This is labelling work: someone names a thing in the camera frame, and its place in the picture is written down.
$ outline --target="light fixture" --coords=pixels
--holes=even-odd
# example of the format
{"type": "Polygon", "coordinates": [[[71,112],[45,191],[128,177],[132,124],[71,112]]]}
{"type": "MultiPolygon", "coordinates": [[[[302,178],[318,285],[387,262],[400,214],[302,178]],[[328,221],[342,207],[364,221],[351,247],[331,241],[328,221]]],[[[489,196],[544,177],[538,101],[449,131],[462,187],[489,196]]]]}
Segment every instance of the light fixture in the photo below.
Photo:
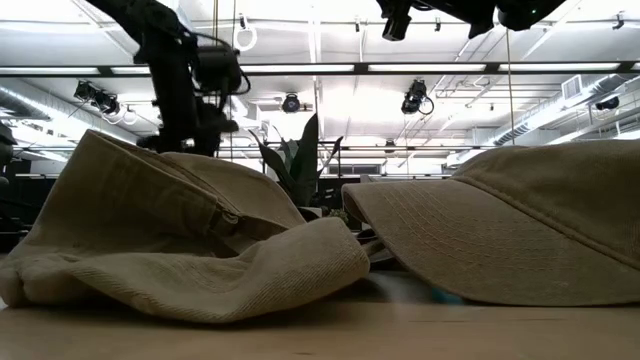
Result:
{"type": "Polygon", "coordinates": [[[98,75],[96,67],[0,67],[0,74],[40,75],[40,74],[76,74],[98,75]]]}
{"type": "Polygon", "coordinates": [[[243,65],[246,73],[321,73],[353,72],[354,65],[349,64],[308,64],[308,65],[243,65]]]}
{"type": "Polygon", "coordinates": [[[112,67],[111,72],[116,75],[149,75],[151,70],[148,66],[122,66],[112,67]]]}
{"type": "MultiPolygon", "coordinates": [[[[620,63],[548,63],[511,64],[511,71],[606,71],[615,70],[620,63]]],[[[509,64],[502,64],[499,71],[509,71],[509,64]]]]}
{"type": "Polygon", "coordinates": [[[396,146],[396,142],[393,139],[387,139],[384,144],[385,147],[389,148],[389,150],[385,150],[385,154],[393,154],[395,152],[394,148],[396,146]]]}
{"type": "Polygon", "coordinates": [[[298,95],[287,94],[282,102],[282,111],[286,114],[293,114],[297,113],[298,110],[300,110],[300,100],[298,100],[298,95]]]}
{"type": "Polygon", "coordinates": [[[640,139],[640,130],[622,133],[615,137],[618,140],[637,140],[640,139]]]}
{"type": "Polygon", "coordinates": [[[120,111],[116,95],[107,94],[88,81],[78,81],[73,96],[84,103],[89,102],[91,106],[97,107],[103,114],[114,114],[120,111]]]}
{"type": "Polygon", "coordinates": [[[433,101],[429,99],[427,96],[427,86],[424,84],[423,80],[413,80],[411,83],[411,87],[409,87],[409,91],[404,94],[404,101],[402,101],[402,106],[400,106],[400,111],[402,111],[405,115],[415,114],[418,111],[423,115],[429,115],[433,112],[434,107],[432,107],[429,113],[424,113],[420,110],[422,104],[426,101],[431,102],[433,105],[433,101]]]}
{"type": "Polygon", "coordinates": [[[615,96],[607,101],[599,102],[596,104],[596,109],[602,110],[613,110],[620,106],[620,99],[615,96]]]}
{"type": "Polygon", "coordinates": [[[481,72],[485,64],[376,64],[369,72],[481,72]]]}

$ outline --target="spotlight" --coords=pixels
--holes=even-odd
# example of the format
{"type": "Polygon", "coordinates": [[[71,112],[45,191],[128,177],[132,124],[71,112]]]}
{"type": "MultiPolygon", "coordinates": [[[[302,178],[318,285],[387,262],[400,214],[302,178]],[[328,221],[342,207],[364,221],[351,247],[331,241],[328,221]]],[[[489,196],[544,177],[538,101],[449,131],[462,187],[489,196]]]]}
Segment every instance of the spotlight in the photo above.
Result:
{"type": "Polygon", "coordinates": [[[91,106],[98,108],[100,112],[105,114],[115,114],[120,111],[120,104],[116,95],[110,95],[88,81],[78,82],[73,97],[85,103],[90,103],[91,106]]]}
{"type": "Polygon", "coordinates": [[[98,89],[93,87],[91,83],[87,81],[79,81],[73,97],[81,101],[89,101],[96,96],[97,92],[98,89]]]}
{"type": "Polygon", "coordinates": [[[402,113],[405,115],[411,115],[420,112],[423,115],[429,115],[433,112],[433,108],[433,101],[427,97],[427,86],[424,84],[424,81],[414,80],[409,91],[404,94],[404,101],[400,107],[402,113]],[[431,111],[428,113],[424,113],[420,110],[420,107],[422,107],[422,104],[424,104],[425,101],[429,101],[432,106],[431,111]]]}
{"type": "Polygon", "coordinates": [[[105,114],[113,114],[120,111],[120,104],[116,100],[115,95],[109,95],[104,91],[98,91],[91,102],[91,105],[97,107],[100,112],[105,114]]]}
{"type": "MultiPolygon", "coordinates": [[[[385,142],[384,146],[396,146],[396,142],[393,141],[393,139],[387,139],[387,141],[385,142]]],[[[393,154],[395,152],[395,150],[385,150],[384,151],[385,154],[393,154]]]]}
{"type": "Polygon", "coordinates": [[[611,98],[607,101],[603,101],[601,103],[596,104],[596,109],[598,110],[613,110],[620,105],[620,99],[618,97],[611,98]]]}
{"type": "Polygon", "coordinates": [[[298,100],[298,95],[287,94],[282,102],[282,111],[287,114],[293,114],[298,112],[298,110],[300,110],[300,100],[298,100]]]}

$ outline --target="fabric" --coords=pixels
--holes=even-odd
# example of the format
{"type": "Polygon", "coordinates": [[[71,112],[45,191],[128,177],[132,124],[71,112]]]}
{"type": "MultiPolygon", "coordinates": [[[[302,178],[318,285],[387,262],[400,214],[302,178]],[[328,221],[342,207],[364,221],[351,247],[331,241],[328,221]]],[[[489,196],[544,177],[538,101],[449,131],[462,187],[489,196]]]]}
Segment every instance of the fabric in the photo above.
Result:
{"type": "Polygon", "coordinates": [[[340,219],[305,223],[263,174],[89,131],[0,264],[0,296],[9,306],[108,296],[227,323],[314,301],[368,270],[340,219]]]}
{"type": "Polygon", "coordinates": [[[422,279],[478,301],[640,301],[640,141],[505,147],[448,180],[346,185],[347,209],[422,279]]]}

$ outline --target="cap seam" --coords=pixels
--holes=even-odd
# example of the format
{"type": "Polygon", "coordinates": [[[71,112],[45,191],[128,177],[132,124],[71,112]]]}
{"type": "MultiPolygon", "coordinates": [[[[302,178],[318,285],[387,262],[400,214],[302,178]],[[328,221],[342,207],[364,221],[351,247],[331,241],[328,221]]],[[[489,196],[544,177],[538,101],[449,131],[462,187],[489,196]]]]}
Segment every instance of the cap seam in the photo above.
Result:
{"type": "Polygon", "coordinates": [[[237,217],[239,217],[239,218],[243,218],[243,219],[244,219],[244,218],[246,218],[246,217],[253,218],[253,219],[259,219],[259,220],[262,220],[262,221],[269,222],[269,223],[271,223],[271,224],[278,225],[278,226],[280,226],[280,227],[282,227],[282,228],[287,228],[286,226],[284,226],[284,225],[280,224],[279,222],[275,222],[275,221],[271,221],[271,220],[266,220],[266,219],[263,219],[263,218],[261,218],[261,217],[252,216],[252,215],[247,215],[247,214],[242,213],[238,208],[236,208],[236,207],[233,205],[233,203],[232,203],[229,199],[227,199],[227,198],[226,198],[222,193],[220,193],[219,191],[217,191],[213,186],[211,186],[210,184],[208,184],[206,181],[202,180],[202,178],[200,178],[198,175],[194,174],[194,173],[193,173],[192,171],[190,171],[189,169],[186,169],[186,168],[182,167],[180,164],[176,163],[175,161],[173,161],[173,160],[171,160],[171,159],[169,159],[169,158],[165,158],[165,157],[162,157],[162,156],[161,156],[161,158],[162,158],[162,161],[163,161],[163,162],[166,162],[166,163],[167,163],[167,165],[169,165],[169,166],[173,167],[175,170],[177,170],[177,171],[181,172],[181,173],[182,173],[182,174],[184,174],[185,176],[190,177],[192,181],[196,181],[196,182],[198,182],[198,183],[199,183],[199,184],[198,184],[198,186],[204,186],[204,187],[208,188],[208,189],[209,189],[213,194],[215,194],[215,196],[216,196],[216,197],[218,197],[218,202],[217,202],[217,203],[218,203],[220,206],[222,206],[223,208],[225,208],[225,210],[227,210],[227,211],[230,211],[230,210],[231,210],[231,211],[233,211],[233,215],[235,215],[235,216],[237,216],[237,217]],[[224,200],[225,200],[225,203],[229,204],[229,206],[231,207],[231,209],[228,209],[228,208],[227,208],[227,206],[225,206],[225,205],[221,204],[221,203],[220,203],[220,201],[219,201],[219,199],[220,199],[220,198],[224,199],[224,200]]]}
{"type": "Polygon", "coordinates": [[[508,195],[498,189],[495,189],[489,185],[486,185],[483,182],[480,182],[476,179],[470,178],[470,177],[466,177],[466,176],[455,176],[452,177],[450,180],[454,180],[454,181],[459,181],[462,182],[464,184],[476,187],[482,191],[485,191],[497,198],[499,198],[500,200],[508,203],[509,205],[515,207],[516,209],[522,211],[523,213],[531,216],[532,218],[542,222],[543,224],[551,227],[552,229],[564,234],[567,237],[570,237],[571,239],[574,239],[576,241],[578,241],[579,243],[581,243],[584,246],[587,246],[590,249],[593,249],[605,256],[611,257],[617,261],[620,261],[621,263],[630,266],[636,270],[640,270],[640,264],[638,264],[635,260],[630,259],[622,254],[619,254],[617,251],[613,250],[611,247],[605,245],[605,244],[601,244],[591,238],[589,238],[588,236],[572,229],[571,227],[564,225],[560,222],[558,222],[557,220],[555,220],[551,215],[546,214],[543,211],[537,210],[537,209],[533,209],[530,206],[522,203],[520,200],[514,198],[511,195],[508,195]]]}

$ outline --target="fluorescent light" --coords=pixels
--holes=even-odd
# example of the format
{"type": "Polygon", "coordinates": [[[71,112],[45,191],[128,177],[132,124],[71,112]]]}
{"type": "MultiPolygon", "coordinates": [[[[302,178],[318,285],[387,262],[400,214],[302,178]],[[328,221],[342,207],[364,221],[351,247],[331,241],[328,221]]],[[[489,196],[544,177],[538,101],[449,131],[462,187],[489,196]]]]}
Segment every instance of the fluorescent light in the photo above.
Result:
{"type": "Polygon", "coordinates": [[[95,67],[0,67],[0,74],[78,74],[97,75],[100,74],[95,67]]]}
{"type": "Polygon", "coordinates": [[[615,137],[618,140],[637,140],[640,139],[640,130],[622,133],[615,137]]]}
{"type": "Polygon", "coordinates": [[[304,73],[304,72],[353,72],[354,65],[345,64],[309,64],[309,65],[243,65],[242,71],[248,73],[304,73]]]}
{"type": "MultiPolygon", "coordinates": [[[[586,70],[615,70],[620,63],[549,63],[549,64],[511,64],[511,71],[586,71],[586,70]]],[[[499,71],[509,71],[508,64],[502,64],[499,71]]]]}
{"type": "Polygon", "coordinates": [[[111,71],[117,75],[131,75],[131,74],[149,75],[151,74],[151,70],[149,70],[148,66],[112,67],[111,71]]]}
{"type": "Polygon", "coordinates": [[[58,155],[56,153],[52,153],[51,151],[40,151],[40,154],[42,154],[44,157],[46,157],[47,159],[50,160],[55,160],[55,161],[61,161],[61,162],[67,162],[68,159],[62,155],[58,155]]]}
{"type": "Polygon", "coordinates": [[[369,65],[369,71],[398,71],[398,72],[480,72],[485,64],[378,64],[369,65]]]}
{"type": "MultiPolygon", "coordinates": [[[[340,164],[342,165],[382,165],[386,158],[342,158],[340,164]]],[[[331,159],[331,165],[338,165],[338,159],[331,159]]]]}

